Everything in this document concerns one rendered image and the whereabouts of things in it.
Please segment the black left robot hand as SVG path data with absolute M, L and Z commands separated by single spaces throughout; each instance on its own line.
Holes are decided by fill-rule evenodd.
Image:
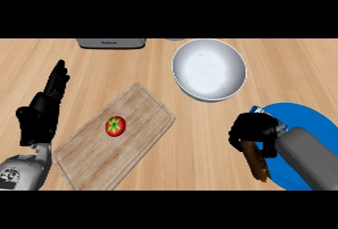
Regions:
M 17 110 L 20 119 L 20 145 L 51 143 L 57 135 L 60 106 L 70 81 L 66 61 L 60 60 L 49 75 L 45 90 L 33 97 L 29 106 Z

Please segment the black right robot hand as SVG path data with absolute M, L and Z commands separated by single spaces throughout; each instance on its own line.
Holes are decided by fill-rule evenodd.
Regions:
M 275 140 L 278 139 L 278 119 L 263 113 L 243 113 L 234 122 L 230 131 L 230 143 L 244 151 L 241 141 L 253 141 L 263 143 L 262 153 L 265 158 L 275 158 L 278 150 L 275 148 Z

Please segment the blue plate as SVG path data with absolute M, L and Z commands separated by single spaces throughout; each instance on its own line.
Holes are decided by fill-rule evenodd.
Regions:
M 338 126 L 311 107 L 296 103 L 275 103 L 263 110 L 278 118 L 289 129 L 303 127 L 338 156 Z M 289 191 L 311 191 L 311 187 L 281 156 L 268 159 L 271 179 Z

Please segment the white bowl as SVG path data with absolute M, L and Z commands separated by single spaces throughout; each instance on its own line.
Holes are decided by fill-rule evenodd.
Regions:
M 213 38 L 194 39 L 181 46 L 172 59 L 172 72 L 185 94 L 209 103 L 231 98 L 247 80 L 241 53 Z

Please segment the red tomato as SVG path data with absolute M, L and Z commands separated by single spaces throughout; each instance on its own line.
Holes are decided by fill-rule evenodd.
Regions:
M 120 116 L 113 116 L 107 120 L 107 134 L 111 137 L 119 137 L 126 131 L 126 120 Z

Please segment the wooden cutting board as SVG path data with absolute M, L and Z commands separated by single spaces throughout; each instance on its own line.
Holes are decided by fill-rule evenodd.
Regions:
M 107 134 L 120 116 L 126 131 Z M 134 84 L 54 152 L 60 174 L 73 190 L 114 190 L 175 123 L 175 113 L 145 86 Z

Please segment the grey appliance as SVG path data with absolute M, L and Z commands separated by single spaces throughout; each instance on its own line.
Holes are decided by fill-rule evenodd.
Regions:
M 82 48 L 138 49 L 145 47 L 145 38 L 77 38 Z

